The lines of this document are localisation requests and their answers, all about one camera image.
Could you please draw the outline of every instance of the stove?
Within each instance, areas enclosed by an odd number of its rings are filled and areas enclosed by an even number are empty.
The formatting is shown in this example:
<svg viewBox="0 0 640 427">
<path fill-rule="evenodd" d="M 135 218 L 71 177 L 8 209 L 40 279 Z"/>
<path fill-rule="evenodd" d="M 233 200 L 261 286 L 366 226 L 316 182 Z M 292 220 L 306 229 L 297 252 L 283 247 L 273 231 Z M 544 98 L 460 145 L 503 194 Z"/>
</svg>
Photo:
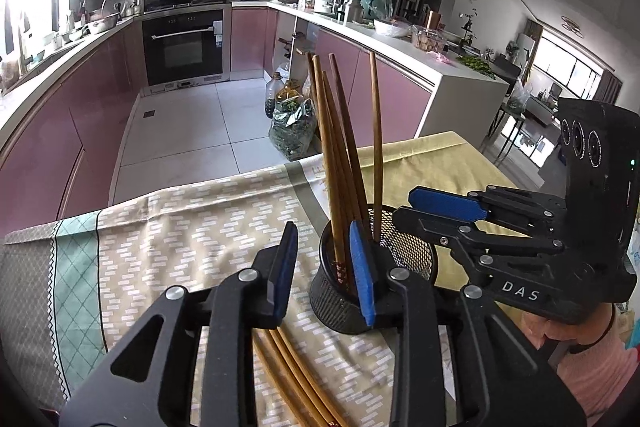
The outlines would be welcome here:
<svg viewBox="0 0 640 427">
<path fill-rule="evenodd" d="M 203 9 L 179 10 L 198 6 Z M 231 8 L 226 0 L 144 0 L 144 7 L 145 14 L 156 14 L 142 22 L 147 94 L 229 79 Z"/>
</svg>

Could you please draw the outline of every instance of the built-in oven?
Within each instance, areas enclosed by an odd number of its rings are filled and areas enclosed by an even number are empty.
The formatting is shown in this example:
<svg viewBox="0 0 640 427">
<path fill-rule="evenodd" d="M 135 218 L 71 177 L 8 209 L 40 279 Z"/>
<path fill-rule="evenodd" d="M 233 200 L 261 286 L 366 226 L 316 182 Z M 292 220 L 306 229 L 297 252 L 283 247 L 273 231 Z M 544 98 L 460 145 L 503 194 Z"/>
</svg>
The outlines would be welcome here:
<svg viewBox="0 0 640 427">
<path fill-rule="evenodd" d="M 221 82 L 229 78 L 230 8 L 153 14 L 144 20 L 146 74 L 149 86 L 172 87 Z"/>
</svg>

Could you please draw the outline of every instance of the sink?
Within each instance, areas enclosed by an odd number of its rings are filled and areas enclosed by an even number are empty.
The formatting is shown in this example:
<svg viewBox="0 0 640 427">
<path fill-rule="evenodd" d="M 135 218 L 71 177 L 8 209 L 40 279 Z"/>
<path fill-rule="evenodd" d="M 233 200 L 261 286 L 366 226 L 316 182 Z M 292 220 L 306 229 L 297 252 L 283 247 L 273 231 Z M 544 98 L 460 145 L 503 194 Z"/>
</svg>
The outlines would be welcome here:
<svg viewBox="0 0 640 427">
<path fill-rule="evenodd" d="M 65 46 L 63 46 L 59 50 L 57 50 L 57 51 L 53 52 L 52 54 L 50 54 L 49 57 L 47 57 L 44 60 L 41 60 L 40 62 L 38 62 L 36 66 L 31 68 L 28 71 L 28 73 L 26 73 L 24 76 L 22 76 L 20 78 L 20 80 L 18 80 L 18 82 L 16 82 L 13 86 L 11 86 L 7 90 L 7 92 L 11 92 L 16 87 L 21 86 L 22 84 L 27 82 L 27 80 L 31 80 L 33 77 L 35 77 L 35 76 L 39 75 L 40 73 L 42 73 L 49 66 L 51 66 L 55 61 L 59 60 L 60 58 L 64 57 L 66 54 L 68 54 L 68 52 L 70 52 L 72 49 L 74 49 L 78 44 L 80 44 L 80 42 L 81 41 L 76 41 L 76 42 L 71 42 L 69 44 L 66 44 Z"/>
</svg>

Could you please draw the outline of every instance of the black mesh cup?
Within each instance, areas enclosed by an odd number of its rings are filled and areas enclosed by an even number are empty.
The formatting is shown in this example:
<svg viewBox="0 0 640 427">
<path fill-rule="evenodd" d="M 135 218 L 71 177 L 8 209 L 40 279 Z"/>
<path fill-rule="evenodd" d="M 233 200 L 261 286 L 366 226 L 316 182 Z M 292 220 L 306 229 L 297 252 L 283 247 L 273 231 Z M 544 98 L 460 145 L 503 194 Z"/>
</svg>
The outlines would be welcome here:
<svg viewBox="0 0 640 427">
<path fill-rule="evenodd" d="M 398 266 L 434 283 L 438 274 L 435 247 L 413 235 L 398 232 L 392 221 L 394 210 L 391 206 L 382 207 L 380 245 L 391 251 Z M 373 217 L 372 208 L 369 208 L 369 217 Z M 320 267 L 309 288 L 309 301 L 316 317 L 327 328 L 345 335 L 359 335 L 369 330 L 360 313 L 358 297 L 346 291 L 336 279 L 331 222 L 322 231 L 319 254 Z"/>
</svg>

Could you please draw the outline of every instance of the tablecloth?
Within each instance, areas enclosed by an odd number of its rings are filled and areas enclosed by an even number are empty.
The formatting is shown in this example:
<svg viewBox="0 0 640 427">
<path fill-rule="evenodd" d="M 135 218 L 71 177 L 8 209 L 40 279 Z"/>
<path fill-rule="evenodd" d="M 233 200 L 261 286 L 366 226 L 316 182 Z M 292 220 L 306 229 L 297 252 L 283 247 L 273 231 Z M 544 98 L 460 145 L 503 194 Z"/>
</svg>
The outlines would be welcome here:
<svg viewBox="0 0 640 427">
<path fill-rule="evenodd" d="M 359 155 L 371 200 L 372 148 Z M 458 194 L 488 184 L 513 186 L 452 132 L 386 144 L 383 172 L 383 201 L 391 206 L 407 204 L 416 185 Z M 219 284 L 250 266 L 258 250 L 276 245 L 285 223 L 293 221 L 298 260 L 283 327 L 352 425 L 387 425 L 394 356 L 381 333 L 340 335 L 324 327 L 310 308 L 307 292 L 318 270 L 319 235 L 328 216 L 318 155 L 158 190 L 11 233 L 0 269 L 4 355 L 27 393 L 41 406 L 59 409 L 165 288 L 180 284 L 196 291 Z M 436 284 L 460 288 L 467 280 L 463 269 L 449 250 L 438 247 L 438 258 Z M 258 360 L 254 375 L 260 424 L 296 425 Z M 197 370 L 194 423 L 199 378 Z"/>
</svg>

